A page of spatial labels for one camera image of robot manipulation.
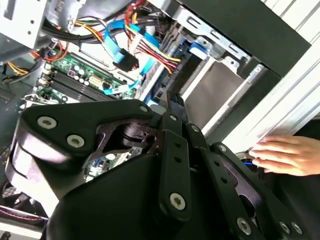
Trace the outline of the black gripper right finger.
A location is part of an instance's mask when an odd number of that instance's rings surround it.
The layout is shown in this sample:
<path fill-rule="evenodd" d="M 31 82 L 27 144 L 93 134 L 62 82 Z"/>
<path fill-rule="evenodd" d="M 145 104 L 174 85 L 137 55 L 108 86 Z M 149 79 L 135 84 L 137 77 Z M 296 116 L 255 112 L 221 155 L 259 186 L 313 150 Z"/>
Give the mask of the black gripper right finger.
<path fill-rule="evenodd" d="M 224 240 L 308 240 L 297 215 L 228 147 L 208 145 L 201 130 L 188 121 L 184 100 L 176 95 L 176 111 L 188 140 L 191 166 L 199 171 L 200 196 L 217 217 L 214 223 Z"/>

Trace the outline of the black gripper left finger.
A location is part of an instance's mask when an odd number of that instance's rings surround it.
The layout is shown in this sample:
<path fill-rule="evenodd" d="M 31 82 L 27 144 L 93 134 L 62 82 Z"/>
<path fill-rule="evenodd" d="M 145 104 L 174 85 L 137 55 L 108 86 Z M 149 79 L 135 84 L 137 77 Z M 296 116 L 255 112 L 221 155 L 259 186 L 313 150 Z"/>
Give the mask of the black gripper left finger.
<path fill-rule="evenodd" d="M 155 215 L 190 220 L 188 122 L 183 100 L 169 96 L 159 114 L 137 99 L 32 106 L 19 116 L 5 173 L 9 182 L 41 204 L 49 218 L 62 198 L 84 183 L 91 160 L 132 147 L 160 164 Z"/>

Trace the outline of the person's hand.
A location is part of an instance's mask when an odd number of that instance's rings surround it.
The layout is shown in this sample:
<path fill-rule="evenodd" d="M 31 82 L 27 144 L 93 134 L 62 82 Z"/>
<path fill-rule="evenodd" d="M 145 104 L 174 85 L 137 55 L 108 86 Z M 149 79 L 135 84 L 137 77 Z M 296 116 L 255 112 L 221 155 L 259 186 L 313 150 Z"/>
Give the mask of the person's hand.
<path fill-rule="evenodd" d="M 320 173 L 320 141 L 303 136 L 267 136 L 249 151 L 265 173 L 298 177 Z"/>

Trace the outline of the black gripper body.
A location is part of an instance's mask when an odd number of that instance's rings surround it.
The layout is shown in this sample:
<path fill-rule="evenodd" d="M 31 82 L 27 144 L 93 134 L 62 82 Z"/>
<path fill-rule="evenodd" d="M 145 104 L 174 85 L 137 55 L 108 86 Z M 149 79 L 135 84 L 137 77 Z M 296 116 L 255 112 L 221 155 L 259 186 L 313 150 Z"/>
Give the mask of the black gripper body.
<path fill-rule="evenodd" d="M 225 219 L 186 153 L 142 154 L 67 193 L 48 240 L 223 240 Z"/>

